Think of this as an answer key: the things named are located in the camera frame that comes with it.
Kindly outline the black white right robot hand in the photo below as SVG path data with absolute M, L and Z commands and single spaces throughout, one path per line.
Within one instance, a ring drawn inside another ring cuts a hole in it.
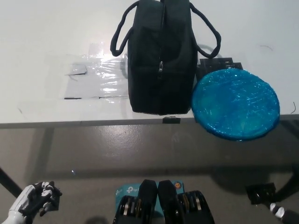
M 270 211 L 276 218 L 278 218 L 283 224 L 299 224 L 299 214 L 286 210 L 284 207 L 278 206 L 276 203 L 270 204 Z

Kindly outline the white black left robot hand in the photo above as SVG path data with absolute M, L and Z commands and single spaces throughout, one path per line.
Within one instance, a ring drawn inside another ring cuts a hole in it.
M 28 185 L 10 207 L 8 215 L 19 216 L 24 222 L 33 220 L 37 214 L 42 217 L 50 211 L 59 209 L 62 195 L 53 181 Z

